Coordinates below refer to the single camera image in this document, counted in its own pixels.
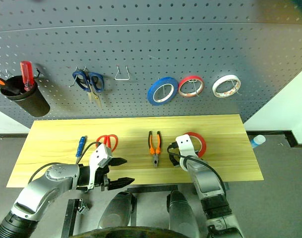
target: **tool holder cup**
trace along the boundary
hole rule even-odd
[[[21,75],[9,78],[6,83],[19,88],[23,93],[15,95],[12,92],[0,89],[1,93],[18,104],[33,117],[42,117],[50,111],[51,107],[41,94],[36,82],[29,91],[24,90],[24,83]]]

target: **wooden tabletop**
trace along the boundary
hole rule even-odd
[[[153,167],[149,154],[147,138],[150,130],[153,135],[158,130],[162,134],[158,168]],[[113,156],[127,160],[126,164],[110,167],[108,177],[111,180],[130,177],[135,178],[132,184],[191,182],[187,172],[173,167],[166,152],[177,136],[188,131],[204,137],[207,150],[202,159],[215,168],[223,181],[263,180],[240,116],[214,115],[34,121],[7,187],[25,187],[30,176],[44,164],[74,164],[80,138],[86,135],[87,145],[104,134],[118,136],[119,144]],[[87,151],[81,163],[88,165],[94,148],[92,146]]]

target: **white wall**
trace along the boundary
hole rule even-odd
[[[244,123],[246,130],[292,130],[302,143],[302,71]]]
[[[0,134],[28,133],[29,128],[0,112]]]

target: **pegboard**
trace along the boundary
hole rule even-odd
[[[34,118],[0,94],[0,111],[28,127],[35,119],[234,113],[246,121],[302,70],[302,4],[0,0],[0,71],[20,74],[21,60],[42,72],[37,82],[51,110]],[[129,81],[114,80],[117,65],[123,77],[128,66]],[[76,66],[104,76],[102,109],[68,87]],[[205,82],[198,97],[148,103],[158,78],[194,74]],[[227,74],[241,80],[239,94],[216,98],[212,85]]]

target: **blue tape roll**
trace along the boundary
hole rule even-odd
[[[171,91],[165,98],[155,101],[155,99],[154,99],[155,92],[165,84],[172,85]],[[149,91],[147,92],[147,100],[149,100],[150,104],[152,104],[154,106],[159,106],[159,105],[168,103],[176,95],[178,87],[179,87],[179,83],[176,81],[176,79],[171,78],[171,77],[161,78],[161,79],[157,80],[152,85],[152,87],[150,87]]]

